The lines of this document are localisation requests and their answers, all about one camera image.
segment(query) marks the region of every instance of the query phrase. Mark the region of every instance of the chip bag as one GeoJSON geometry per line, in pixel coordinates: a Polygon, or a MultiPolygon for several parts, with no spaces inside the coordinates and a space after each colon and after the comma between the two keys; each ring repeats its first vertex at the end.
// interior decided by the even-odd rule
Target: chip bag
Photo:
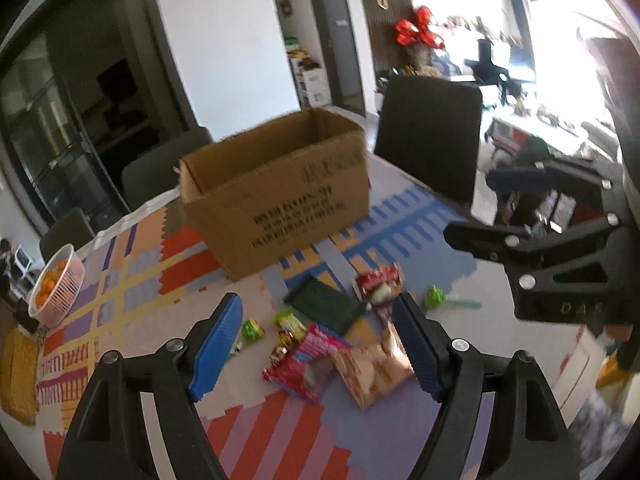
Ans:
{"type": "Polygon", "coordinates": [[[414,374],[398,332],[388,323],[382,341],[333,352],[332,360],[362,410],[414,374]]]}

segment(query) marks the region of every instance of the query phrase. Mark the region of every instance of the cabinet door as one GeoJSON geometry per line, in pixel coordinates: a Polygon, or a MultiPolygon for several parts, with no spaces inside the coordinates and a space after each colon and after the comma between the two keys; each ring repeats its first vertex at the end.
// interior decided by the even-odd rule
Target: cabinet door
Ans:
{"type": "Polygon", "coordinates": [[[21,166],[15,169],[25,174],[40,209],[55,222],[79,207],[96,232],[122,217],[124,202],[61,97],[44,34],[0,78],[0,103],[3,135],[21,166]]]}

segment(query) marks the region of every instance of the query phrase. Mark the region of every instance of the lollipop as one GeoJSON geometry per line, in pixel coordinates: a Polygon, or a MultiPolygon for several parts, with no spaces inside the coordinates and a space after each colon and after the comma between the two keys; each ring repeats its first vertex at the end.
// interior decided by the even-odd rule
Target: lollipop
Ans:
{"type": "Polygon", "coordinates": [[[482,303],[474,300],[459,300],[453,296],[447,296],[439,286],[431,285],[427,289],[427,294],[422,300],[422,304],[427,309],[435,309],[443,303],[449,303],[455,306],[470,306],[472,308],[480,308],[482,303]]]}

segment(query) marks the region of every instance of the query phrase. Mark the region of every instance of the snack bag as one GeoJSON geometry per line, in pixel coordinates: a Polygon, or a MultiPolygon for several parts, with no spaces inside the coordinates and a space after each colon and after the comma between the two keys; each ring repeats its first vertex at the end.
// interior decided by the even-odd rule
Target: snack bag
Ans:
{"type": "Polygon", "coordinates": [[[391,323],[387,324],[380,344],[333,352],[332,359],[362,410],[414,374],[391,323]]]}
{"type": "Polygon", "coordinates": [[[404,288],[404,276],[398,264],[381,266],[371,272],[356,276],[353,290],[360,301],[386,324],[391,321],[391,304],[404,288]]]}
{"type": "Polygon", "coordinates": [[[262,378],[315,404],[334,370],[331,359],[325,358],[350,346],[330,330],[312,324],[300,344],[271,368],[265,368],[262,378]]]}

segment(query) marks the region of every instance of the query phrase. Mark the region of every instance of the wall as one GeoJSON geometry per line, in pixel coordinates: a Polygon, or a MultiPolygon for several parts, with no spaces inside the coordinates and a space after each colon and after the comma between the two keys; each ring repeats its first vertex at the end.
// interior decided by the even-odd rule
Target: wall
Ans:
{"type": "MultiPolygon", "coordinates": [[[[362,0],[347,0],[351,14],[351,27],[356,42],[358,62],[360,63],[360,77],[364,92],[365,108],[368,113],[376,114],[374,92],[376,81],[373,70],[373,59],[369,42],[367,20],[364,15],[362,0]]],[[[285,36],[295,36],[302,45],[309,49],[309,54],[324,66],[322,47],[311,0],[291,0],[293,15],[290,18],[281,17],[282,31],[285,36]]]]}
{"type": "Polygon", "coordinates": [[[158,0],[198,122],[215,139],[299,109],[273,0],[158,0]]]}

